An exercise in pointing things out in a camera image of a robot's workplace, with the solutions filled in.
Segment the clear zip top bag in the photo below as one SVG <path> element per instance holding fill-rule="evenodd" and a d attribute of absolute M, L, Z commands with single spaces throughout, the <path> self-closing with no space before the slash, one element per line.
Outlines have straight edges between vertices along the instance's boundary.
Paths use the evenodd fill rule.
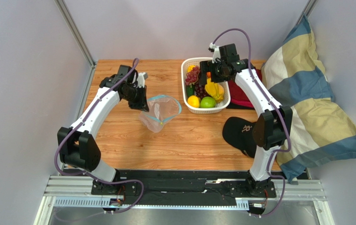
<path fill-rule="evenodd" d="M 157 95 L 147 100 L 149 111 L 141 112 L 139 120 L 154 133 L 160 132 L 164 126 L 182 112 L 179 101 L 168 95 Z"/>

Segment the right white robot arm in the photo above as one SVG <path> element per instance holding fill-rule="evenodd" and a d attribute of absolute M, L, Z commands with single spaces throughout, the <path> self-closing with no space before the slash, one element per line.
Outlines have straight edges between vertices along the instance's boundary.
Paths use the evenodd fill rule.
<path fill-rule="evenodd" d="M 258 120 L 252 130 L 257 145 L 250 175 L 256 182 L 271 177 L 271 164 L 280 147 L 289 141 L 292 110 L 277 101 L 262 84 L 250 59 L 240 59 L 235 44 L 210 43 L 211 60 L 200 62 L 199 82 L 207 84 L 234 81 L 253 105 Z"/>

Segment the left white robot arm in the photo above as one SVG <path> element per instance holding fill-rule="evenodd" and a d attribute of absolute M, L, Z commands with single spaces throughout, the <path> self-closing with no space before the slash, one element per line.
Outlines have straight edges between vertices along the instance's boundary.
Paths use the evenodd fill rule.
<path fill-rule="evenodd" d="M 93 101 L 84 113 L 70 126 L 57 133 L 58 148 L 55 162 L 62 162 L 105 184 L 118 182 L 118 172 L 101 158 L 96 136 L 103 122 L 121 100 L 129 108 L 149 111 L 145 81 L 146 72 L 137 72 L 135 66 L 121 65 L 116 74 L 104 78 Z"/>

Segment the white plastic basket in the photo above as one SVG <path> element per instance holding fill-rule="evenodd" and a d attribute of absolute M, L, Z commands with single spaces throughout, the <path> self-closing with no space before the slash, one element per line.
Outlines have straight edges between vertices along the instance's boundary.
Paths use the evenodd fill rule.
<path fill-rule="evenodd" d="M 181 64 L 181 81 L 182 81 L 182 92 L 183 92 L 183 100 L 191 113 L 194 114 L 213 114 L 219 113 L 223 109 L 227 108 L 230 104 L 231 96 L 229 92 L 229 87 L 227 82 L 220 82 L 218 83 L 220 89 L 224 89 L 223 96 L 222 91 L 220 92 L 221 100 L 216 100 L 216 104 L 214 107 L 211 108 L 196 108 L 189 104 L 189 97 L 197 96 L 200 98 L 200 102 L 204 97 L 211 97 L 208 92 L 205 90 L 205 84 L 200 84 L 199 81 L 192 84 L 187 85 L 187 73 L 192 71 L 194 67 L 200 67 L 200 62 L 212 60 L 212 57 L 195 57 L 186 59 Z"/>

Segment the yellow banana bunch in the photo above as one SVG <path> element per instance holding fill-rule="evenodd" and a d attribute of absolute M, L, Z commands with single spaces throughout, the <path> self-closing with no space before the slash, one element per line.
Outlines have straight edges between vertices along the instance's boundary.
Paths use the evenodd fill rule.
<path fill-rule="evenodd" d="M 222 102 L 224 100 L 225 89 L 222 85 L 212 82 L 211 78 L 207 78 L 205 91 L 216 101 L 216 103 Z"/>

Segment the dark purple grape bunch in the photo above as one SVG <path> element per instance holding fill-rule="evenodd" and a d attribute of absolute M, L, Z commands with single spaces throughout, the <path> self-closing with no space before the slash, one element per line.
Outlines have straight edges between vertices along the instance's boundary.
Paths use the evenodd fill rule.
<path fill-rule="evenodd" d="M 204 97 L 208 97 L 208 93 L 205 90 L 205 86 L 202 84 L 195 84 L 195 95 L 199 97 L 200 99 L 203 99 Z"/>

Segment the green cucumber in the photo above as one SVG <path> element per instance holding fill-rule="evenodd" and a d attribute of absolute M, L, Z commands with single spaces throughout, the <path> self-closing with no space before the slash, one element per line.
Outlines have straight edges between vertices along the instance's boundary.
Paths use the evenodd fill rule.
<path fill-rule="evenodd" d="M 189 98 L 191 96 L 195 96 L 195 85 L 194 84 L 186 85 L 185 90 L 186 90 L 187 98 Z"/>

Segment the folded red cloth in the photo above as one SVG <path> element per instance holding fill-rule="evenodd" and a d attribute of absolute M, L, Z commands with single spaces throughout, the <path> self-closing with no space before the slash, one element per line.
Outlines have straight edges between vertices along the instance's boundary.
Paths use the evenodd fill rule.
<path fill-rule="evenodd" d="M 228 87 L 231 100 L 227 109 L 254 110 L 245 92 L 234 81 L 228 81 Z"/>

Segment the green lime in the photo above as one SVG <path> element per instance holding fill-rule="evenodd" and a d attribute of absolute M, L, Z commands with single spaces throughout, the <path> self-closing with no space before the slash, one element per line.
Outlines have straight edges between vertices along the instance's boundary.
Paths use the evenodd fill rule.
<path fill-rule="evenodd" d="M 200 101 L 201 108 L 214 108 L 216 106 L 216 100 L 212 97 L 204 97 Z"/>

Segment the yellow lemon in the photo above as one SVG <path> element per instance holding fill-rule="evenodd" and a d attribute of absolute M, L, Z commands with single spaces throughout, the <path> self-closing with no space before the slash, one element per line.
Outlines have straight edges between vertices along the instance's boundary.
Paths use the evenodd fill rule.
<path fill-rule="evenodd" d="M 190 97 L 188 97 L 187 99 L 187 103 L 194 108 L 199 108 L 200 107 L 200 103 L 201 103 L 201 99 L 195 95 L 192 95 Z"/>

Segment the black baseball cap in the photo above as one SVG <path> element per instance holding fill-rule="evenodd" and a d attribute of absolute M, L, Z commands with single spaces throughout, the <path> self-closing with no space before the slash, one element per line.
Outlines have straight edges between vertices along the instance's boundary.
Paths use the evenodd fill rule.
<path fill-rule="evenodd" d="M 254 158 L 257 145 L 253 138 L 255 122 L 250 122 L 239 117 L 230 117 L 222 129 L 223 139 L 244 155 Z"/>

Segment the striped blue yellow pillow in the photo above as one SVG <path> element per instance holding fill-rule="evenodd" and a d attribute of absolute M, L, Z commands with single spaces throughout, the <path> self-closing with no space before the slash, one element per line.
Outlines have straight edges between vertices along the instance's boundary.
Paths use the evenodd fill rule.
<path fill-rule="evenodd" d="M 263 84 L 293 112 L 290 141 L 276 160 L 288 181 L 307 168 L 356 158 L 356 125 L 335 102 L 306 16 L 262 66 Z"/>

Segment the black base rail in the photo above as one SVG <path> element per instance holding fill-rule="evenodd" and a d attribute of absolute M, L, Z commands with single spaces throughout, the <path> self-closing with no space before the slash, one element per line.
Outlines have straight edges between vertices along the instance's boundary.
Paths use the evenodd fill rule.
<path fill-rule="evenodd" d="M 92 182 L 91 194 L 116 195 L 123 203 L 150 206 L 235 206 L 237 198 L 276 198 L 272 181 L 253 185 L 248 171 L 119 170 L 117 181 Z"/>

